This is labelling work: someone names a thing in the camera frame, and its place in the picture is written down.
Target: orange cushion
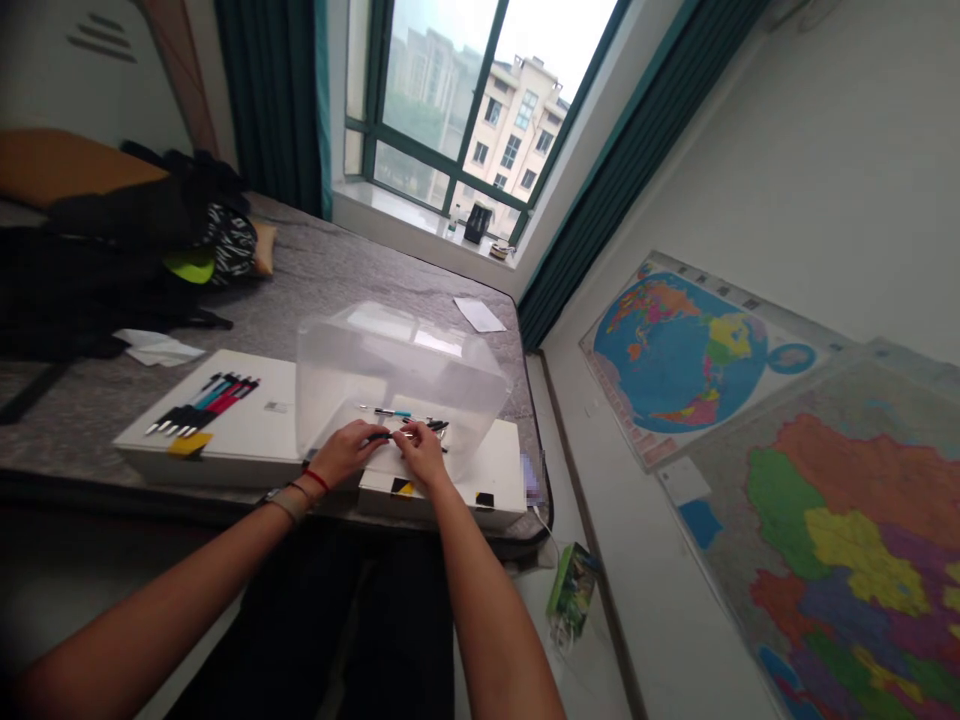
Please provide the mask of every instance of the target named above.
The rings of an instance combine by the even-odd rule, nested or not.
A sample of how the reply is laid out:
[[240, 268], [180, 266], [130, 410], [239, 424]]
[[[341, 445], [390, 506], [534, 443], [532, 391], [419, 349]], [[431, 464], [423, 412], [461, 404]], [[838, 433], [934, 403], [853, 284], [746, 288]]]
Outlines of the orange cushion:
[[0, 132], [0, 196], [45, 210], [57, 200], [153, 182], [165, 170], [54, 128]]
[[277, 239], [277, 228], [273, 225], [251, 221], [257, 231], [257, 251], [254, 256], [254, 270], [257, 275], [273, 275], [273, 243]]

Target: glass pane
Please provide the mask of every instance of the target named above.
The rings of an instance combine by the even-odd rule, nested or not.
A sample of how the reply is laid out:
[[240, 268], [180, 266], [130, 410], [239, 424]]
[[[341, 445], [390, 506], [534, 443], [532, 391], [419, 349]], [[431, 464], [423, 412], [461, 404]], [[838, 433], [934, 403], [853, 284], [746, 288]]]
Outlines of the glass pane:
[[455, 158], [496, 0], [396, 0], [383, 122]]
[[357, 120], [365, 116], [364, 92], [367, 86], [367, 40], [370, 37], [370, 0], [350, 0], [347, 37], [347, 115]]
[[473, 210], [474, 203], [480, 203], [493, 210], [493, 217], [490, 220], [489, 227], [487, 227], [487, 233], [503, 240], [509, 240], [513, 228], [517, 225], [517, 218], [520, 217], [519, 211], [487, 197], [469, 185], [457, 183], [457, 188], [453, 191], [453, 205], [450, 207], [460, 205], [459, 219], [461, 221], [466, 222], [467, 218], [470, 217], [470, 211]]
[[[615, 4], [510, 0], [470, 138], [489, 157], [480, 165], [468, 153], [466, 172], [491, 185], [501, 175], [508, 193], [530, 199]], [[528, 171], [536, 182], [525, 187]]]
[[356, 130], [347, 130], [343, 143], [343, 172], [345, 175], [363, 172], [363, 133]]
[[433, 207], [443, 207], [450, 177], [396, 148], [377, 143], [373, 178]]

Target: map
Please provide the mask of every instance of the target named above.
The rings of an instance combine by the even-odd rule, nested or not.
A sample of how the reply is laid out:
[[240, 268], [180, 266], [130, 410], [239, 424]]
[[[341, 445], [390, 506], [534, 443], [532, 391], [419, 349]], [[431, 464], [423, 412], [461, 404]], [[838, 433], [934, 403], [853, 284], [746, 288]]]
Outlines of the map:
[[828, 355], [758, 315], [758, 300], [734, 304], [729, 285], [670, 263], [645, 262], [581, 342], [646, 467]]
[[957, 718], [960, 374], [882, 341], [848, 359], [661, 480], [794, 718]]

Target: windowsill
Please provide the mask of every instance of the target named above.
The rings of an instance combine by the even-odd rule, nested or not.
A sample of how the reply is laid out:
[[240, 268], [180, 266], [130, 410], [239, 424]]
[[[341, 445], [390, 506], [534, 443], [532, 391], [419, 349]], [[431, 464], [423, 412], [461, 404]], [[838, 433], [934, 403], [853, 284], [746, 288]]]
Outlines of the windowsill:
[[368, 182], [342, 183], [337, 185], [334, 192], [349, 198], [356, 203], [366, 205], [383, 215], [411, 225], [418, 230], [433, 235], [438, 242], [447, 242], [464, 252], [478, 255], [487, 262], [504, 267], [510, 271], [516, 270], [516, 253], [511, 253], [506, 260], [498, 260], [490, 255], [490, 247], [494, 240], [485, 236], [479, 244], [472, 243], [463, 237], [465, 226], [457, 223], [457, 231], [451, 237], [447, 234], [447, 218], [439, 212], [427, 210], [404, 197], [395, 195], [389, 190], [372, 185]]

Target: watch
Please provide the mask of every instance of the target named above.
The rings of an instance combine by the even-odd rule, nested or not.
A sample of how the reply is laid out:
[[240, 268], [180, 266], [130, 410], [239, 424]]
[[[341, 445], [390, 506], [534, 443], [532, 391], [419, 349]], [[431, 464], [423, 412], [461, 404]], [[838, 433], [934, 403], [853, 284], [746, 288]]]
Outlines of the watch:
[[263, 496], [260, 502], [257, 503], [257, 506], [259, 507], [260, 505], [266, 505], [271, 502], [279, 505], [286, 510], [287, 514], [293, 519], [294, 526], [297, 526], [307, 513], [300, 507], [300, 503], [291, 499], [289, 495], [285, 495], [282, 490], [283, 488], [274, 488]]

